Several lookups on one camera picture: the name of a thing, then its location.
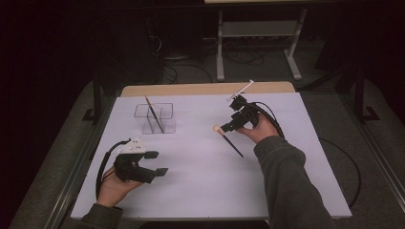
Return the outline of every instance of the gray sweater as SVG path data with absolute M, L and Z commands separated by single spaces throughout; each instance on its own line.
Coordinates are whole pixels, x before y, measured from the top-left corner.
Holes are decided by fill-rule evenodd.
M 270 228 L 335 228 L 318 190 L 304 169 L 305 154 L 279 136 L 270 136 L 254 148 L 265 180 Z M 117 228 L 118 208 L 94 204 L 75 229 Z

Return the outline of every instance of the cable on floor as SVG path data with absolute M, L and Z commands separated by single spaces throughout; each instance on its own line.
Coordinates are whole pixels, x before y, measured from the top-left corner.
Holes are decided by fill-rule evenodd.
M 339 146 L 336 145 L 335 143 L 333 143 L 333 142 L 331 142 L 331 141 L 329 141 L 329 140 L 326 140 L 326 139 L 324 139 L 324 138 L 322 138 L 322 137 L 319 137 L 319 140 L 325 141 L 325 142 L 329 143 L 330 145 L 336 147 L 338 150 L 340 150 L 343 154 L 345 154 L 345 155 L 348 157 L 348 159 L 352 162 L 352 164 L 353 164 L 354 167 L 355 167 L 355 170 L 356 170 L 356 172 L 357 172 L 357 180 L 358 180 L 358 183 L 357 183 L 357 190 L 356 190 L 356 192 L 355 192 L 354 198 L 353 198 L 352 201 L 349 203 L 349 208 L 352 208 L 352 207 L 354 206 L 355 202 L 357 201 L 358 196 L 360 195 L 361 182 L 362 182 L 362 181 L 361 181 L 360 169 L 358 168 L 358 165 L 357 165 L 357 163 L 354 161 L 354 159 L 353 159 L 345 150 L 343 150 L 341 147 L 339 147 Z

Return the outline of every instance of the pen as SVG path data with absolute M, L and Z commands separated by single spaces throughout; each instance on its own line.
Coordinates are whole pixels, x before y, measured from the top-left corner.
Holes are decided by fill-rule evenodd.
M 152 108 L 151 102 L 149 101 L 149 99 L 148 99 L 147 96 L 145 96 L 145 99 L 146 99 L 146 102 L 148 103 L 149 109 L 151 110 L 153 117 L 156 119 L 156 122 L 158 123 L 158 126 L 159 126 L 161 132 L 164 134 L 164 130 L 163 130 L 163 128 L 160 126 L 158 117 L 156 116 L 156 113 L 155 113 L 155 111 L 154 111 L 153 108 Z

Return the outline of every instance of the stick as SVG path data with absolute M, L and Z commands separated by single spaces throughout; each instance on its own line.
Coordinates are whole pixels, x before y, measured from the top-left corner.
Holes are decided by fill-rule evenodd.
M 232 148 L 235 149 L 236 152 L 237 152 L 241 157 L 244 157 L 244 156 L 242 155 L 242 153 L 236 148 L 236 146 L 234 146 L 234 145 L 232 144 L 232 142 L 230 142 L 230 140 L 225 136 L 225 133 L 224 133 L 223 129 L 221 129 L 220 126 L 215 125 L 215 126 L 214 126 L 214 131 L 220 133 L 220 135 L 227 141 L 227 143 L 229 143 L 229 145 L 232 146 Z
M 163 130 L 163 128 L 160 126 L 158 117 L 156 116 L 156 113 L 155 113 L 155 111 L 154 111 L 153 108 L 152 108 L 151 102 L 149 102 L 149 99 L 148 99 L 147 96 L 145 96 L 145 99 L 146 99 L 146 102 L 148 103 L 149 109 L 151 110 L 153 117 L 156 119 L 156 122 L 158 123 L 158 126 L 159 126 L 161 132 L 164 134 L 164 130 Z

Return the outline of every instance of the person's right hand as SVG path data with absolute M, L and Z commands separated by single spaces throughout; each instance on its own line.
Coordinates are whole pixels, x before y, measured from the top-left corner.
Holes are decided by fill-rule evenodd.
M 256 144 L 268 136 L 278 135 L 276 128 L 271 122 L 261 113 L 258 114 L 259 122 L 253 129 L 245 127 L 239 128 L 236 132 L 248 136 Z

